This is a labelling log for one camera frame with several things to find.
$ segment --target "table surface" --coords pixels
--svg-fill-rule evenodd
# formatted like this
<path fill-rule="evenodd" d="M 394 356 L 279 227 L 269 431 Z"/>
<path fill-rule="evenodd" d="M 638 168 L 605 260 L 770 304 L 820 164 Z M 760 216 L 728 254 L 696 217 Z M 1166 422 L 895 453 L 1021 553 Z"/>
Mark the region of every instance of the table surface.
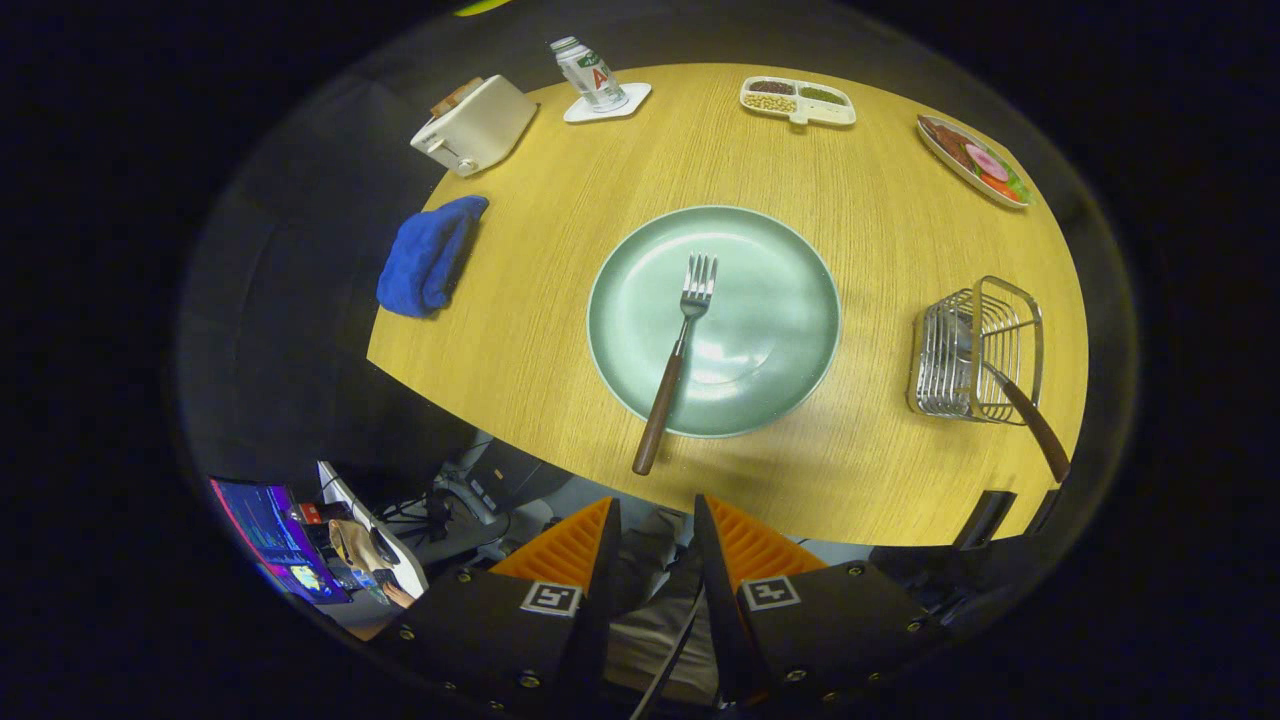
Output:
<path fill-rule="evenodd" d="M 795 127 L 751 113 L 737 95 L 756 74 L 837 87 L 858 122 Z M 1061 229 L 1016 158 L 973 128 L 1036 192 L 1027 210 L 996 205 L 923 145 L 916 114 L 950 115 L 891 92 L 765 65 L 617 76 L 653 85 L 632 117 L 567 124 L 573 88 L 536 90 L 529 96 L 541 108 L 506 160 L 440 182 L 426 210 L 465 195 L 490 200 L 472 254 L 452 304 L 433 318 L 379 310 L 369 360 L 504 442 L 677 510 L 691 511 L 701 492 L 788 534 L 948 544 L 980 493 L 1001 489 L 1018 498 L 995 537 L 1024 532 L 1053 487 L 1027 428 L 928 418 L 906 402 L 915 315 L 995 274 L 1041 305 L 1041 410 L 1068 452 L 1075 447 L 1084 302 Z M 841 338 L 827 378 L 794 413 L 733 438 L 668 433 L 640 477 L 631 459 L 644 421 L 591 361 L 588 297 L 622 238 L 691 205 L 750 208 L 805 237 L 835 277 Z"/>

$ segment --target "blue towel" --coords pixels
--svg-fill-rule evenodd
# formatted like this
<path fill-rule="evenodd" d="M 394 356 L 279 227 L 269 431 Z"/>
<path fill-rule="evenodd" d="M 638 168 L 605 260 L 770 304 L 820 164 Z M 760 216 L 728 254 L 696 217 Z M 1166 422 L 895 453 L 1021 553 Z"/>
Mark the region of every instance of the blue towel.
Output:
<path fill-rule="evenodd" d="M 458 250 L 488 206 L 486 199 L 468 195 L 404 220 L 378 278 L 383 307 L 411 318 L 444 307 Z"/>

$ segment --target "computer monitor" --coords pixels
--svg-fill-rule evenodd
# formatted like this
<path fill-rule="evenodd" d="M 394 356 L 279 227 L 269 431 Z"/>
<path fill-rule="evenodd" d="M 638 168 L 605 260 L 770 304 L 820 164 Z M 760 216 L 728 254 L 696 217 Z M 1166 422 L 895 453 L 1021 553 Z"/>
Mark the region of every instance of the computer monitor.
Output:
<path fill-rule="evenodd" d="M 289 488 L 219 478 L 209 482 L 232 525 L 280 585 L 315 605 L 351 602 L 307 539 L 302 523 L 289 516 Z"/>

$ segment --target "knife handle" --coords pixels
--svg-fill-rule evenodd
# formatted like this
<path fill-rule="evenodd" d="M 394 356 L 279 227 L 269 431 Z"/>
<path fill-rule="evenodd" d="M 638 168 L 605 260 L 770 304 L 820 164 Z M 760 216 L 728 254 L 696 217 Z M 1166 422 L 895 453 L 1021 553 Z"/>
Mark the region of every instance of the knife handle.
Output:
<path fill-rule="evenodd" d="M 1023 392 L 1018 383 L 1006 378 L 1002 378 L 1005 383 L 1005 396 L 1009 397 L 1009 402 L 1018 409 L 1018 414 L 1023 416 L 1023 421 L 1036 436 L 1036 442 L 1041 446 L 1041 452 L 1044 454 L 1044 460 L 1048 461 L 1048 470 L 1053 474 L 1053 482 L 1061 484 L 1066 480 L 1066 475 L 1071 471 L 1071 460 L 1066 456 L 1066 450 L 1062 448 L 1062 443 L 1059 442 L 1057 434 L 1053 429 L 1048 427 L 1044 420 L 1044 415 L 1036 409 L 1027 393 Z"/>
<path fill-rule="evenodd" d="M 644 425 L 644 436 L 640 437 L 640 447 L 636 448 L 636 459 L 631 464 L 631 471 L 637 475 L 648 475 L 653 468 L 653 461 L 658 457 L 658 443 L 662 433 L 667 429 L 667 414 L 671 411 L 671 398 L 676 396 L 676 382 L 680 380 L 680 370 L 685 365 L 685 359 L 676 352 L 667 360 L 667 370 L 658 383 L 658 395 L 653 398 L 653 409 L 649 410 L 649 421 Z"/>

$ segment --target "fork handle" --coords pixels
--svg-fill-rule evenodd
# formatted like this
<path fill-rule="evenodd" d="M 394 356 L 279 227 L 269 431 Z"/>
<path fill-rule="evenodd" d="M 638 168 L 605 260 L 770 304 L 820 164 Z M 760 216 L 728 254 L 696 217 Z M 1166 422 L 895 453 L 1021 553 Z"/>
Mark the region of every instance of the fork handle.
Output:
<path fill-rule="evenodd" d="M 684 366 L 684 354 L 673 350 L 671 357 L 667 359 L 667 370 L 662 374 L 662 382 L 658 383 L 658 395 L 653 398 L 653 409 L 649 410 L 649 421 L 644 425 L 644 436 L 640 437 L 636 459 L 631 462 L 631 471 L 637 475 L 648 475 L 653 461 L 658 457 L 658 442 L 662 441 L 662 433 L 667 429 L 667 413 L 671 411 L 671 398 L 676 396 L 676 382 L 680 380 L 680 370 Z"/>

